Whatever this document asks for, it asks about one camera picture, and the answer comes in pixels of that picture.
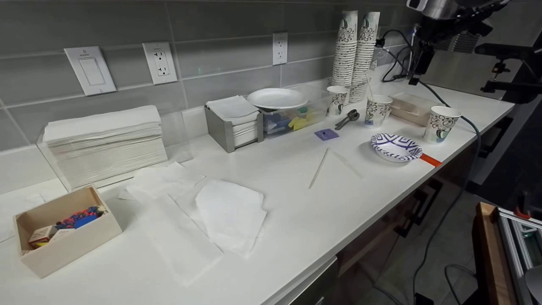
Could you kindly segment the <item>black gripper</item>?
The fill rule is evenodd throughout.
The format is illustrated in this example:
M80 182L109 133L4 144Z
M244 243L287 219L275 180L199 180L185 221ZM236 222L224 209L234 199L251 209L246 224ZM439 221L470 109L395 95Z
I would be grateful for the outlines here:
M410 65L410 85L417 85L427 73L436 48L449 39L451 22L421 22L415 27L414 61Z

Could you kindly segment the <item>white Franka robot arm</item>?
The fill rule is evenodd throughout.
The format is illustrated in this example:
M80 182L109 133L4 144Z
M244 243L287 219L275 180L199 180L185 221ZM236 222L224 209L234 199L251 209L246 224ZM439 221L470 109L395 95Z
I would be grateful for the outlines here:
M421 83L441 43L465 33L488 36L493 27L487 24L487 19L507 7L509 2L487 0L478 5L461 5L458 0L407 0L407 7L422 16L415 27L410 85Z

